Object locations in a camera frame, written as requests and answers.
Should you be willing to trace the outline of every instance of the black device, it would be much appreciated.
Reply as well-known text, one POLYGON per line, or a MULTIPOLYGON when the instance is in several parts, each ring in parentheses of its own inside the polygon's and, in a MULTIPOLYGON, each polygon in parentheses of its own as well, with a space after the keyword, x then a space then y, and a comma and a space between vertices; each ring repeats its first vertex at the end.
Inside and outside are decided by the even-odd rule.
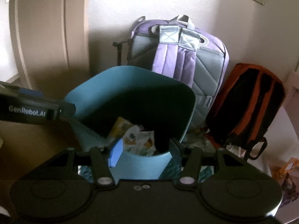
POLYGON ((120 180, 117 185, 104 148, 65 150, 12 186, 11 201, 20 215, 14 223, 279 223, 271 216, 282 200, 275 180, 224 148, 216 154, 181 150, 184 169, 177 183, 120 180), (94 183, 78 175, 79 165, 91 166, 94 183), (201 165, 213 165, 215 173, 198 183, 201 165))
POLYGON ((72 117, 74 104, 44 97, 41 92, 12 86, 0 81, 0 120, 27 124, 72 117))

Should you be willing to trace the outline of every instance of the trash bin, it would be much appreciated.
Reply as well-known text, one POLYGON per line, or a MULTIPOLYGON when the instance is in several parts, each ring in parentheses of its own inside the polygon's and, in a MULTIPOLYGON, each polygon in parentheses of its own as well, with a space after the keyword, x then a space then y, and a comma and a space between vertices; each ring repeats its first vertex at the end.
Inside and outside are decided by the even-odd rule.
POLYGON ((106 144, 119 116, 155 131, 161 154, 123 152, 116 167, 110 168, 116 180, 157 179, 171 159, 169 139, 183 139, 195 108, 195 95, 188 86, 134 66, 117 66, 96 75, 68 93, 65 101, 76 105, 74 119, 86 126, 71 123, 85 151, 106 144))

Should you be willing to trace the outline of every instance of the orange backpack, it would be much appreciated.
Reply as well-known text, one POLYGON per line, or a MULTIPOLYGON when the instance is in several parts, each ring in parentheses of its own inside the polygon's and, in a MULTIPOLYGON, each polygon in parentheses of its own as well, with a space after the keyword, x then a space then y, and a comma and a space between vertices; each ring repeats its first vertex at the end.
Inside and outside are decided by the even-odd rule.
POLYGON ((267 146, 264 134, 276 116, 285 90, 279 78, 262 66, 235 66, 207 115, 207 137, 216 147, 233 144, 246 150, 244 159, 257 159, 267 146), (250 152, 264 142, 256 157, 250 152))

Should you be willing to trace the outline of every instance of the wall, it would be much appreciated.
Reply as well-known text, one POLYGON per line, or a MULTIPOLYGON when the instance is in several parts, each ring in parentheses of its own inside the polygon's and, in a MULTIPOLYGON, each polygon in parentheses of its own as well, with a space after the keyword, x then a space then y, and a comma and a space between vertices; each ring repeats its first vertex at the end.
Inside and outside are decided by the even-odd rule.
POLYGON ((286 111, 299 138, 299 90, 295 92, 292 100, 286 107, 286 111))
POLYGON ((18 73, 10 39, 8 5, 0 0, 0 81, 7 81, 18 73))
POLYGON ((224 42, 231 58, 228 71, 238 62, 254 62, 286 80, 299 59, 298 4, 299 0, 266 0, 265 5, 253 0, 90 0, 92 68, 100 72, 116 65, 112 42, 128 38, 139 17, 187 14, 197 27, 224 42))

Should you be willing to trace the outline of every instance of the white door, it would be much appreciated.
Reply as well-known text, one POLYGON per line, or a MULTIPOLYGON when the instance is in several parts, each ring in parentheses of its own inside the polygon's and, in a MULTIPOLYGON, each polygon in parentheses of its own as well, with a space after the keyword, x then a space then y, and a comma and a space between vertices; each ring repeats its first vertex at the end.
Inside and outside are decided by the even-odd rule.
POLYGON ((14 56, 24 87, 63 98, 90 77, 88 0, 10 0, 14 56))

